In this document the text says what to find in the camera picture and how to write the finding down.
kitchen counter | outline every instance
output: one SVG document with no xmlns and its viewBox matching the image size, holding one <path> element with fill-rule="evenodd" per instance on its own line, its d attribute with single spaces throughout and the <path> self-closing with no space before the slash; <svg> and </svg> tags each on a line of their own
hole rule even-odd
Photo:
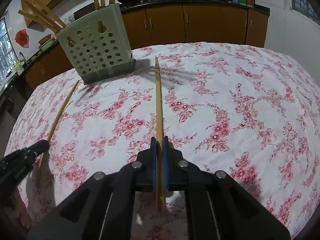
<svg viewBox="0 0 320 240">
<path fill-rule="evenodd" d="M 127 4 L 120 4 L 120 10 L 122 13 L 126 13 L 129 11 L 133 11 L 136 9 L 141 9 L 141 8 L 146 8 L 146 7 L 151 7 L 151 6 L 155 6 L 155 5 L 163 5 L 163 4 L 168 4 L 168 3 L 215 3 L 215 4 L 224 4 L 224 5 L 230 5 L 230 6 L 234 6 L 234 7 L 238 7 L 238 8 L 242 8 L 242 9 L 252 9 L 255 11 L 258 11 L 260 13 L 263 13 L 265 15 L 270 16 L 270 8 L 268 7 L 264 7 L 261 5 L 256 4 L 253 7 L 249 7 L 249 6 L 245 6 L 245 5 L 241 5 L 241 4 L 235 4 L 232 2 L 229 2 L 227 0 L 137 0 L 135 2 L 132 3 L 127 3 Z M 74 13 L 75 15 L 75 20 L 93 12 L 94 9 L 94 3 L 88 4 L 87 6 L 81 8 L 80 10 L 76 11 Z"/>
</svg>

pink floral pattern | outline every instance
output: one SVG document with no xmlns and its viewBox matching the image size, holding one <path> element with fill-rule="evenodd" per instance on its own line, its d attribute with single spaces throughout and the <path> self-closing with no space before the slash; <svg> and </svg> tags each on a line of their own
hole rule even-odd
<svg viewBox="0 0 320 240">
<path fill-rule="evenodd" d="M 48 136 L 64 98 L 80 82 L 54 131 L 40 188 L 19 185 L 37 222 L 97 171 L 137 158 L 156 135 L 154 58 L 162 80 L 164 134 L 202 170 L 226 171 L 295 236 L 319 203 L 320 88 L 293 58 L 224 43 L 179 43 L 133 51 L 136 70 L 84 85 L 75 70 L 38 86 L 6 153 Z M 132 239 L 187 239 L 184 196 L 155 213 L 137 193 Z"/>
</svg>

floral tablecloth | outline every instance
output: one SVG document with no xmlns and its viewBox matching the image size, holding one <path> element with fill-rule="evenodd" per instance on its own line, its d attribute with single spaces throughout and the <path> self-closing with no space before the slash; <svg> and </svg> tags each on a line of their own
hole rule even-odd
<svg viewBox="0 0 320 240">
<path fill-rule="evenodd" d="M 52 173 L 41 189 L 30 175 L 19 191 L 40 220 L 96 171 L 118 171 L 156 133 L 154 58 L 162 78 L 164 133 L 184 158 L 225 170 L 296 236 L 319 203 L 319 87 L 293 58 L 246 45 L 192 43 L 133 51 L 134 73 L 83 85 L 51 140 Z M 46 139 L 74 83 L 75 70 L 38 86 L 21 112 L 6 153 Z M 155 212 L 137 193 L 132 239 L 186 239 L 183 196 Z"/>
</svg>

red plastic bag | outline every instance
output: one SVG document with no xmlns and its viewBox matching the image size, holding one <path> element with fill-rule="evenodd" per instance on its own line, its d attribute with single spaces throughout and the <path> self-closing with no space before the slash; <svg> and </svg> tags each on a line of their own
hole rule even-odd
<svg viewBox="0 0 320 240">
<path fill-rule="evenodd" d="M 16 43 L 18 43 L 21 47 L 23 48 L 29 47 L 29 35 L 27 34 L 26 29 L 18 31 L 14 39 Z"/>
</svg>

wooden cabinet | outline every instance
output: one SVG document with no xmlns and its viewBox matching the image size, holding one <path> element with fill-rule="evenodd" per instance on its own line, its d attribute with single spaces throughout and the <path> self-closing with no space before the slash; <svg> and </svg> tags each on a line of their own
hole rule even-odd
<svg viewBox="0 0 320 240">
<path fill-rule="evenodd" d="M 248 11 L 231 6 L 221 6 L 222 41 L 245 44 Z"/>
<path fill-rule="evenodd" d="M 143 48 L 153 44 L 145 10 L 122 16 L 131 49 Z"/>
<path fill-rule="evenodd" d="M 30 67 L 25 75 L 25 79 L 28 85 L 34 90 L 38 85 L 72 68 L 73 66 L 62 47 L 57 45 Z"/>
<path fill-rule="evenodd" d="M 264 47 L 268 27 L 268 16 L 249 9 L 248 28 L 245 44 Z"/>
<path fill-rule="evenodd" d="M 223 42 L 220 5 L 184 4 L 187 42 Z"/>
<path fill-rule="evenodd" d="M 154 45 L 186 42 L 182 5 L 146 9 L 146 14 Z"/>
</svg>

